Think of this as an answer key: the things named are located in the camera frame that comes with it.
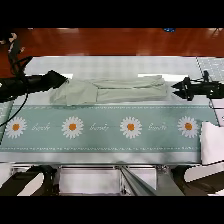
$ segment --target light green cloth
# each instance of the light green cloth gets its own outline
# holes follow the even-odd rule
[[[119,80],[72,79],[52,91],[54,105],[80,105],[106,102],[142,101],[167,95],[161,75]]]

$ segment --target folded garment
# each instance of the folded garment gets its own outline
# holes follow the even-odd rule
[[[202,122],[200,140],[202,164],[224,160],[224,127]]]
[[[52,91],[50,102],[54,105],[80,105],[106,102],[143,101],[167,95],[161,75],[135,79],[72,79]]]

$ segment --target yellow flower center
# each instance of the yellow flower center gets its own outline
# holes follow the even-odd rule
[[[17,130],[19,130],[19,124],[14,124],[14,125],[12,126],[12,129],[13,129],[13,131],[17,131]]]
[[[128,130],[133,131],[135,129],[134,124],[128,124]]]
[[[190,124],[190,123],[186,123],[185,124],[185,128],[187,129],[187,130],[192,130],[192,124]]]
[[[71,131],[74,131],[74,130],[76,129],[76,124],[70,124],[70,125],[69,125],[69,129],[70,129]]]

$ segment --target wooden floor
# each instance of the wooden floor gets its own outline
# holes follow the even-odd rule
[[[159,55],[224,57],[224,30],[177,28],[14,29],[25,56]],[[0,77],[9,77],[7,46],[0,45]]]

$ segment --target daisy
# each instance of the daisy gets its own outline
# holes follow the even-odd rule
[[[26,121],[22,117],[15,117],[8,122],[6,126],[6,135],[8,138],[17,138],[23,134],[23,131],[26,130]]]
[[[63,135],[66,135],[66,138],[75,138],[82,134],[81,131],[83,130],[83,126],[83,121],[78,117],[69,117],[65,122],[63,122]]]
[[[126,138],[135,138],[141,134],[142,125],[140,121],[134,117],[126,117],[123,119],[120,125],[120,131],[123,131],[123,135],[126,135]]]
[[[182,117],[178,122],[178,130],[182,131],[182,135],[188,138],[194,138],[198,134],[198,125],[194,118]]]

